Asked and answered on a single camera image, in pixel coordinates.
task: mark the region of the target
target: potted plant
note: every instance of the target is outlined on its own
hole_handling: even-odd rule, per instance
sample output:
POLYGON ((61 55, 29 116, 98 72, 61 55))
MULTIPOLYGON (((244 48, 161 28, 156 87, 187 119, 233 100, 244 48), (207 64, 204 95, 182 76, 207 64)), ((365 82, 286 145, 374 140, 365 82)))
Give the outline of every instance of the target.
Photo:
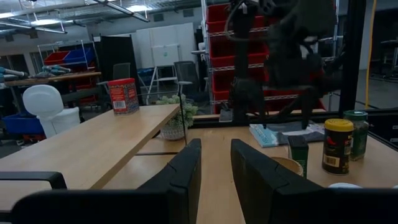
MULTIPOLYGON (((185 101, 185 95, 181 96, 182 99, 182 110, 184 114, 185 131, 187 128, 193 125, 193 116, 197 113, 198 107, 192 106, 192 104, 185 101)), ((167 104, 180 104, 180 97, 173 95, 171 98, 163 96, 160 100, 156 101, 157 105, 167 104)), ((184 130, 182 125, 181 111, 179 111, 169 122, 160 130, 163 138, 167 140, 179 140, 184 137, 184 130)))

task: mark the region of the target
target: table surface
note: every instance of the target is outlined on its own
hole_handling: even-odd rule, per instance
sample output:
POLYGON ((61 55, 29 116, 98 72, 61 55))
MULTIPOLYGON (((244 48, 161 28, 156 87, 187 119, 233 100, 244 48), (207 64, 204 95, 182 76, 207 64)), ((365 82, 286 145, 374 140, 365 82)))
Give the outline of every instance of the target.
MULTIPOLYGON (((58 171, 69 189, 100 189, 179 110, 180 105, 141 106, 131 115, 99 115, 64 133, 0 159, 0 171, 58 171)), ((48 189, 45 182, 0 182, 0 210, 48 189)))
POLYGON ((6 86, 36 85, 36 84, 46 84, 55 81, 72 80, 76 78, 96 77, 100 75, 101 72, 77 73, 77 74, 59 75, 57 77, 50 77, 50 78, 28 78, 25 80, 4 82, 4 84, 6 86))
MULTIPOLYGON (((268 156, 287 157, 287 147, 261 148, 248 127, 189 129, 188 140, 200 138, 202 145, 202 180, 198 208, 198 224, 244 223, 236 193, 231 167, 231 140, 238 138, 268 156)), ((139 153, 179 152, 183 141, 151 139, 139 153)), ((337 182, 347 182, 362 187, 387 187, 398 185, 398 152, 368 137, 365 158, 350 162, 346 176, 327 174, 321 167, 323 143, 311 143, 308 156, 308 179, 327 187, 337 182)), ((173 156, 134 156, 106 189, 135 189, 160 171, 173 156)))

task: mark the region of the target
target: green plant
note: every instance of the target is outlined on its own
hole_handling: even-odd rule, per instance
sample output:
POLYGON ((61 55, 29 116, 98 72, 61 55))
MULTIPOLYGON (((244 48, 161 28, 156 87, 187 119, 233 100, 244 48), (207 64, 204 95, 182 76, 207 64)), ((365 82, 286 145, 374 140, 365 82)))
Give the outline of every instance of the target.
MULTIPOLYGON (((197 113, 198 107, 192 106, 192 104, 185 101, 185 95, 181 96, 182 99, 182 109, 184 114, 185 127, 190 127, 193 125, 193 116, 197 113)), ((171 98, 163 96, 160 100, 156 101, 157 105, 168 105, 168 104, 180 104, 180 97, 178 95, 173 95, 171 98)), ((181 111, 179 111, 168 123, 167 125, 171 127, 182 126, 181 111)))

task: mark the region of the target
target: fish food container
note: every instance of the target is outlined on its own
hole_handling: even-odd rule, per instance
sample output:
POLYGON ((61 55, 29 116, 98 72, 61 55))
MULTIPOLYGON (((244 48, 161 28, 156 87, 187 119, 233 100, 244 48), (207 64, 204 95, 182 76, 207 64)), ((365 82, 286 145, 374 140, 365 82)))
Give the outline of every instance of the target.
POLYGON ((354 124, 346 119, 325 122, 322 168, 329 174, 348 174, 353 131, 354 124))
POLYGON ((136 81, 124 78, 108 82, 115 115, 132 114, 139 109, 136 81))

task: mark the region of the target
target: green lid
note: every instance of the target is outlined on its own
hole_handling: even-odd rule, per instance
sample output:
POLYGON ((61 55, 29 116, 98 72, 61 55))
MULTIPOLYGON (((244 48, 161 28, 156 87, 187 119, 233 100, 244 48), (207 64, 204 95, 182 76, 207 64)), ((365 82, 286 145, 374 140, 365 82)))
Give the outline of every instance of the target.
POLYGON ((365 111, 345 111, 344 118, 350 121, 366 121, 368 113, 365 111))

